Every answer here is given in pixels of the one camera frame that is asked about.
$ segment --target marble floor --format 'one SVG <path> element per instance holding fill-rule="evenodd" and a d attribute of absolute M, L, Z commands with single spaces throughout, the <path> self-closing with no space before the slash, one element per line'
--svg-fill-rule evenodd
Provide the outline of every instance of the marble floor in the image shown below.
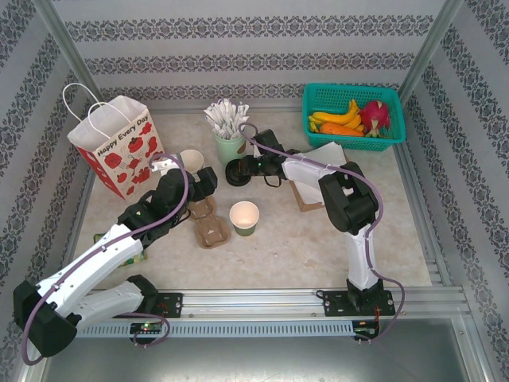
<path fill-rule="evenodd" d="M 214 249 L 202 249 L 195 224 L 186 221 L 147 249 L 148 260 L 111 273 L 99 288 L 110 288 L 130 275 L 141 274 L 159 289 L 249 289 L 345 287 L 348 255 L 344 236 L 335 230 L 324 209 L 300 212 L 288 182 L 269 188 L 254 178 L 241 188 L 230 186 L 216 157 L 210 125 L 203 115 L 153 115 L 167 153 L 199 150 L 212 166 L 219 185 L 214 194 L 217 216 L 225 218 L 231 239 Z M 252 113 L 249 122 L 270 128 L 286 150 L 311 150 L 301 127 L 300 113 Z M 406 287 L 431 285 L 418 234 L 392 149 L 382 153 L 346 150 L 380 190 L 385 215 L 375 230 L 379 272 Z M 155 188 L 158 176 L 147 182 Z M 253 236 L 235 234 L 228 219 L 238 201 L 252 201 L 260 210 Z M 75 257 L 92 245 L 96 233 L 107 231 L 129 203 L 96 181 L 87 206 Z"/>

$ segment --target robotic arm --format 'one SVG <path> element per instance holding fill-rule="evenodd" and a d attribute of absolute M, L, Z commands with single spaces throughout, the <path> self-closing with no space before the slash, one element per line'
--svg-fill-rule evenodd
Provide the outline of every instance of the robotic arm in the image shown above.
<path fill-rule="evenodd" d="M 174 210 L 184 193 L 184 179 L 180 170 L 165 170 L 155 190 L 149 191 L 138 203 L 129 206 L 98 243 L 64 269 L 35 286 L 24 281 L 16 287 L 14 320 L 24 329 L 41 296 L 56 285 L 62 274 L 97 248 L 103 248 L 93 259 L 77 268 L 37 312 L 30 327 L 29 339 L 43 357 L 59 353 L 71 343 L 78 330 L 95 323 L 126 312 L 153 313 L 157 289 L 140 275 L 129 277 L 127 281 L 110 290 L 87 294 L 120 264 L 177 226 L 182 221 L 188 203 L 203 200 L 212 195 L 217 187 L 217 177 L 211 167 L 198 171 L 200 181 L 195 181 L 189 173 L 187 177 L 187 202 L 165 223 L 120 240 L 108 248 L 104 246 L 114 238 L 158 221 Z"/>
<path fill-rule="evenodd" d="M 253 139 L 261 145 L 284 151 L 272 130 L 257 133 Z M 289 150 L 286 153 L 294 157 L 304 157 L 296 150 Z M 359 166 L 354 162 L 348 162 L 341 168 L 363 176 Z M 263 176 L 266 183 L 272 187 L 278 187 L 282 180 L 290 180 L 299 181 L 321 191 L 328 218 L 334 227 L 346 234 L 349 255 L 348 300 L 359 312 L 373 311 L 375 301 L 383 293 L 383 281 L 371 271 L 366 257 L 364 236 L 375 221 L 375 213 L 379 209 L 371 189 L 356 177 L 264 149 L 259 149 L 259 156 L 247 155 L 230 162 L 226 168 L 226 178 L 231 185 L 245 185 L 253 176 Z M 278 184 L 270 184 L 267 179 L 269 176 L 277 176 Z M 372 236 L 369 237 L 368 245 L 371 264 L 374 267 Z"/>

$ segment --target plastic basket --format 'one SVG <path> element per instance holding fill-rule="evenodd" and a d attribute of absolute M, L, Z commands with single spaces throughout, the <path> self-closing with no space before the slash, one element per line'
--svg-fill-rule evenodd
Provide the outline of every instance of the plastic basket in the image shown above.
<path fill-rule="evenodd" d="M 343 135 L 318 134 L 309 131 L 309 116 L 315 111 L 344 114 L 350 100 L 354 99 L 360 108 L 373 100 L 380 100 L 389 107 L 390 130 L 380 130 L 390 138 L 347 137 Z M 398 93 L 389 88 L 368 86 L 307 84 L 302 99 L 302 123 L 311 146 L 319 147 L 329 142 L 339 142 L 345 149 L 384 151 L 406 138 L 405 121 Z"/>

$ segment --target green object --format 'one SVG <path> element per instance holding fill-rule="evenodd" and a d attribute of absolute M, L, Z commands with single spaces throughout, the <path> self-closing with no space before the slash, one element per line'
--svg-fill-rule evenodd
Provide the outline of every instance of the green object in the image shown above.
<path fill-rule="evenodd" d="M 101 239 L 101 237 L 103 237 L 104 235 L 105 235 L 104 233 L 96 233 L 94 235 L 94 244 L 97 243 Z M 138 253 L 134 257 L 131 257 L 130 259 L 124 261 L 122 264 L 119 265 L 119 268 L 125 267 L 126 265 L 131 265 L 134 263 L 140 263 L 145 260 L 147 260 L 147 255 L 146 255 L 145 250 L 143 250 L 141 253 Z"/>
<path fill-rule="evenodd" d="M 246 139 L 243 136 L 235 139 L 222 139 L 214 134 L 214 138 L 216 139 L 217 154 L 223 166 L 246 155 Z"/>
<path fill-rule="evenodd" d="M 253 227 L 249 228 L 239 228 L 235 224 L 233 224 L 233 228 L 235 228 L 235 232 L 237 232 L 241 236 L 250 236 L 255 233 L 256 224 Z"/>
<path fill-rule="evenodd" d="M 385 127 L 380 133 L 387 138 L 348 137 L 312 133 L 309 130 L 309 116 L 315 111 L 331 114 L 344 114 L 348 111 L 350 100 L 354 99 L 362 109 L 366 103 L 374 100 L 382 101 L 389 107 L 390 130 Z M 307 84 L 302 98 L 302 122 L 309 144 L 314 147 L 329 142 L 338 142 L 344 149 L 384 151 L 395 143 L 406 138 L 405 121 L 398 93 L 389 88 L 368 86 Z"/>

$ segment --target patterned wallpaper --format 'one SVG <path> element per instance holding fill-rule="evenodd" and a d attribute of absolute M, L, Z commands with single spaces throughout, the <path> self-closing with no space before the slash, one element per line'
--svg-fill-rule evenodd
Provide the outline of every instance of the patterned wallpaper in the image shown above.
<path fill-rule="evenodd" d="M 61 91 L 76 81 L 32 3 L 0 1 L 0 382 L 10 380 L 21 331 L 12 291 L 64 261 L 88 167 L 65 138 L 76 125 Z M 68 100 L 82 112 L 87 98 Z"/>
<path fill-rule="evenodd" d="M 433 227 L 495 380 L 509 380 L 508 6 L 466 1 L 406 105 Z"/>
<path fill-rule="evenodd" d="M 55 1 L 105 98 L 300 106 L 303 84 L 398 88 L 444 0 Z"/>

